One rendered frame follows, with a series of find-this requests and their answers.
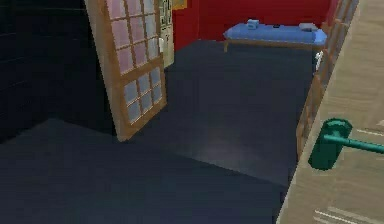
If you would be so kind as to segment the pale panelled cupboard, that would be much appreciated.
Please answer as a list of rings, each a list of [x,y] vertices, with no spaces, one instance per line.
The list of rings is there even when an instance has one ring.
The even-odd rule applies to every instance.
[[[160,11],[160,38],[164,39],[164,67],[174,63],[172,0],[158,0]]]

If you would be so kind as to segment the wooden glass-paned room door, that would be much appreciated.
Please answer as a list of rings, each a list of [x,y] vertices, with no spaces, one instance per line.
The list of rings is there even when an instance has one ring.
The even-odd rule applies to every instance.
[[[300,157],[304,150],[358,3],[359,0],[336,0],[336,7],[321,25],[321,29],[327,34],[327,40],[318,50],[318,52],[323,51],[322,61],[319,69],[313,74],[296,128],[297,157]]]
[[[83,0],[119,141],[167,105],[158,0]]]

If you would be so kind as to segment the pale wooden room door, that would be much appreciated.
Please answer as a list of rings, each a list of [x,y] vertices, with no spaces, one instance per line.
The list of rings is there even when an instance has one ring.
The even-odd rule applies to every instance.
[[[276,224],[384,224],[384,0],[338,0]]]

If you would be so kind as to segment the blue bed with wooden frame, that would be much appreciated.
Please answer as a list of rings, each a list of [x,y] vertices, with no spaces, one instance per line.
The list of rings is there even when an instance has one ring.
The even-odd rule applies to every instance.
[[[259,24],[255,29],[250,29],[244,23],[229,28],[223,36],[225,52],[230,44],[319,50],[327,40],[327,34],[322,29],[302,30],[299,26],[274,27],[266,24]]]

